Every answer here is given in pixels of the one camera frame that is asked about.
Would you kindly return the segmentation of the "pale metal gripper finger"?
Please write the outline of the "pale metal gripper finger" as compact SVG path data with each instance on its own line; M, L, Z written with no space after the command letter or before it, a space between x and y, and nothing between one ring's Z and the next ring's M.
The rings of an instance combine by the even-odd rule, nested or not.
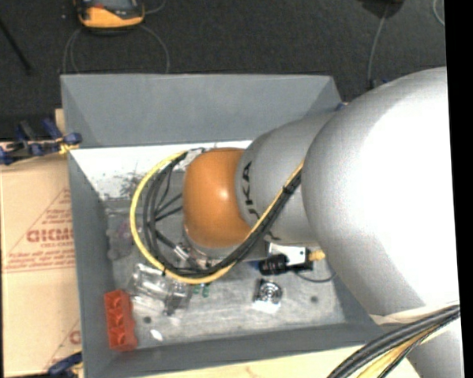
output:
M185 293L168 294L163 302L163 315L174 316L184 313L188 307L188 296Z

